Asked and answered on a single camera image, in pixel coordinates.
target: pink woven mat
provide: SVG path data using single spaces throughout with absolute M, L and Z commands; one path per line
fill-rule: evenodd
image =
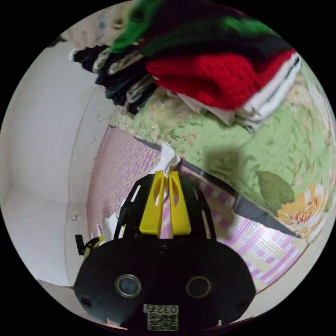
M 103 223 L 120 208 L 133 184 L 156 166 L 160 152 L 137 141 L 117 128 L 108 129 L 92 172 L 87 203 L 89 232 L 97 235 L 96 224 Z M 233 197 L 188 168 L 180 171 L 197 181 L 211 209 L 217 240 L 230 246 L 247 263 L 258 291 L 280 278 L 300 257 L 307 244 L 298 238 L 269 229 L 234 215 L 228 221 L 223 206 Z M 169 198 L 164 202 L 162 238 L 170 238 Z

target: red knitted sweater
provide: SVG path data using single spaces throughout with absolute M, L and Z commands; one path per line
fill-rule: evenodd
M 281 52 L 264 64 L 231 53 L 181 55 L 150 61 L 146 68 L 159 86 L 205 105 L 234 110 L 262 89 L 294 52 Z

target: yellow clip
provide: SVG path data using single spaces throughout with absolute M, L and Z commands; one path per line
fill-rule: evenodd
M 173 227 L 173 236 L 189 235 L 191 226 L 184 199 L 179 172 L 172 171 L 169 174 L 169 198 L 170 198 L 170 221 Z
M 140 232 L 143 235 L 161 236 L 162 212 L 163 212 L 163 191 L 165 188 L 165 176 L 163 171 L 155 172 L 153 184 L 150 189 L 145 211 L 140 223 Z M 159 202 L 156 205 L 156 199 L 159 196 Z
M 95 243 L 95 244 L 93 245 L 92 248 L 87 247 L 87 248 L 85 249 L 84 256 L 83 256 L 83 260 L 85 260 L 85 259 L 87 258 L 87 256 L 90 254 L 91 250 L 93 250 L 93 249 L 95 249 L 96 247 L 98 247 L 99 244 L 104 240 L 104 236 L 103 236 L 103 235 L 98 236 L 98 238 L 99 238 L 99 240 L 97 241 L 97 243 Z

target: white folded cloth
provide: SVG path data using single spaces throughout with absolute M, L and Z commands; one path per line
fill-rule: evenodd
M 155 174 L 156 171 L 163 170 L 165 177 L 168 177 L 169 172 L 172 171 L 174 168 L 176 168 L 180 162 L 181 162 L 181 158 L 175 153 L 175 151 L 172 149 L 172 147 L 167 142 L 164 142 L 161 147 L 160 161 L 155 166 L 155 168 L 153 168 L 149 172 L 149 174 Z M 133 200 L 136 198 L 139 189 L 140 188 L 138 188 L 136 192 L 134 193 L 132 197 Z M 168 185 L 165 184 L 165 188 L 163 192 L 163 200 L 165 200 L 166 197 L 168 196 L 168 192 L 169 192 Z M 126 198 L 121 201 L 120 208 L 123 206 L 125 201 L 126 201 Z M 104 220 L 103 231 L 104 231 L 105 241 L 103 241 L 101 244 L 113 239 L 114 232 L 116 231 L 116 227 L 117 227 L 119 213 L 120 213 L 120 210 L 115 212 L 109 218 L 106 218 Z M 121 230 L 119 234 L 119 238 L 121 238 L 122 235 L 123 235 L 123 231 Z
M 294 53 L 289 60 L 283 63 L 281 68 L 277 71 L 274 77 L 257 93 L 255 93 L 241 108 L 236 110 L 236 113 L 241 117 L 250 117 L 254 111 L 260 111 L 265 103 L 272 97 L 277 91 L 279 86 L 288 77 L 294 64 L 299 59 L 301 64 L 301 58 L 298 53 Z
M 216 115 L 220 120 L 225 122 L 227 125 L 232 125 L 235 121 L 235 111 L 227 111 L 218 107 L 204 105 L 198 100 L 188 97 L 184 94 L 178 93 L 178 96 L 196 113 L 200 113 L 202 108 L 207 109 Z
M 250 113 L 250 115 L 248 115 L 246 111 L 237 112 L 235 121 L 246 127 L 250 133 L 254 133 L 261 125 L 264 124 L 266 119 L 280 106 L 286 94 L 293 86 L 296 75 L 299 73 L 302 66 L 302 60 L 298 54 L 296 54 L 295 60 L 297 61 L 291 65 L 283 81 L 278 85 L 273 94 L 262 103 L 258 110 L 254 110 L 254 112 Z M 264 88 L 265 90 L 268 90 L 268 92 L 270 92 L 270 89 L 267 87 L 269 84 L 273 85 L 269 82 Z M 254 105 L 255 107 L 259 106 L 260 101 L 265 100 L 265 96 L 263 96 L 261 92 L 257 93 L 257 95 L 259 95 L 259 101 L 256 99 L 256 104 Z

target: folded clothes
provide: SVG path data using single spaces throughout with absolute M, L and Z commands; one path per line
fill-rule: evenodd
M 153 53 L 154 60 L 181 55 L 201 54 L 238 54 L 252 63 L 269 61 L 281 51 L 292 50 L 292 46 L 283 38 L 270 34 L 257 34 L 253 36 L 226 34 L 220 42 L 202 41 L 202 43 L 185 43 L 174 47 L 164 48 Z
M 247 17 L 236 9 L 218 4 L 212 1 L 203 0 L 168 0 L 163 1 L 157 8 L 154 17 L 151 18 L 149 26 L 141 36 L 140 48 L 143 48 L 149 41 L 160 38 L 171 33 L 187 22 L 205 20 L 214 16 L 231 16 L 235 18 Z
M 158 7 L 167 0 L 140 0 L 129 13 L 126 31 L 111 45 L 115 53 L 136 42 L 149 28 Z
M 138 81 L 139 76 L 134 74 L 129 76 L 125 81 L 119 83 L 116 86 L 110 86 L 106 88 L 105 95 L 107 99 L 114 99 L 117 95 L 126 96 L 127 90 Z
M 209 41 L 225 43 L 228 37 L 232 40 L 233 35 L 250 38 L 260 34 L 277 36 L 267 25 L 255 19 L 217 16 L 185 23 L 172 32 L 149 41 L 145 46 L 139 46 L 139 50 L 142 54 L 153 57 L 162 50 L 176 46 Z
M 110 48 L 106 48 L 105 50 L 103 50 L 97 57 L 97 59 L 95 60 L 93 66 L 92 66 L 92 72 L 94 72 L 95 74 L 100 73 L 101 69 L 103 68 L 105 62 L 108 60 L 110 54 L 111 54 L 111 49 Z
M 146 64 L 157 85 L 213 107 L 235 110 L 261 90 L 294 50 L 278 53 L 270 61 L 252 64 L 240 55 L 183 55 Z
M 157 85 L 151 84 L 140 96 L 140 98 L 132 104 L 128 105 L 128 112 L 131 114 L 137 114 L 147 103 L 147 100 L 152 96 L 153 92 L 156 90 Z
M 154 78 L 148 73 L 145 77 L 132 85 L 126 92 L 127 101 L 132 104 L 136 102 L 143 92 L 150 87 L 154 82 Z
M 276 92 L 284 82 L 293 67 L 300 61 L 300 56 L 294 53 L 289 60 L 283 63 L 275 76 L 257 93 L 255 93 L 242 107 L 236 109 L 236 113 L 243 118 L 250 118 L 257 115 L 264 104 Z
M 86 71 L 93 72 L 93 64 L 97 60 L 99 54 L 107 48 L 106 45 L 97 45 L 94 48 L 85 48 L 84 50 L 74 49 L 70 55 L 74 62 L 78 62 L 82 65 L 82 68 Z
M 236 114 L 235 121 L 244 126 L 250 133 L 254 133 L 261 125 L 265 123 L 267 118 L 280 106 L 286 94 L 293 86 L 295 77 L 301 69 L 302 61 L 299 56 L 296 57 L 294 64 L 290 68 L 283 82 L 277 87 L 271 97 L 255 111 L 251 116 L 242 117 L 242 113 Z
M 204 105 L 201 102 L 198 102 L 197 100 L 188 97 L 184 94 L 178 93 L 178 96 L 185 102 L 186 105 L 188 105 L 192 111 L 194 112 L 201 112 L 201 109 L 204 108 L 208 110 L 209 112 L 212 112 L 214 115 L 216 115 L 220 120 L 225 122 L 227 125 L 232 125 L 235 121 L 236 113 L 235 111 L 230 110 L 223 110 L 218 107 L 212 107 L 208 105 Z
M 135 62 L 141 60 L 144 56 L 140 54 L 138 51 L 133 51 L 126 55 L 124 58 L 114 62 L 112 65 L 110 65 L 110 68 L 108 70 L 109 75 L 113 75 L 117 73 L 118 71 L 127 68 L 131 64 L 134 64 Z
M 138 75 L 139 80 L 144 77 L 148 72 L 145 68 L 146 60 L 144 58 L 139 61 L 131 64 L 127 68 L 124 68 L 113 75 L 108 74 L 108 70 L 112 63 L 115 62 L 115 59 L 107 60 L 101 72 L 99 73 L 96 84 L 103 85 L 107 87 L 113 87 L 119 85 L 120 83 L 126 81 L 131 75 Z
M 202 109 L 206 109 L 227 125 L 231 125 L 236 121 L 245 126 L 250 133 L 254 133 L 280 105 L 284 95 L 293 84 L 295 75 L 300 70 L 300 67 L 300 56 L 295 53 L 282 65 L 276 75 L 262 90 L 255 93 L 243 107 L 236 110 L 212 107 L 184 94 L 177 93 L 176 95 L 196 113 L 201 113 Z

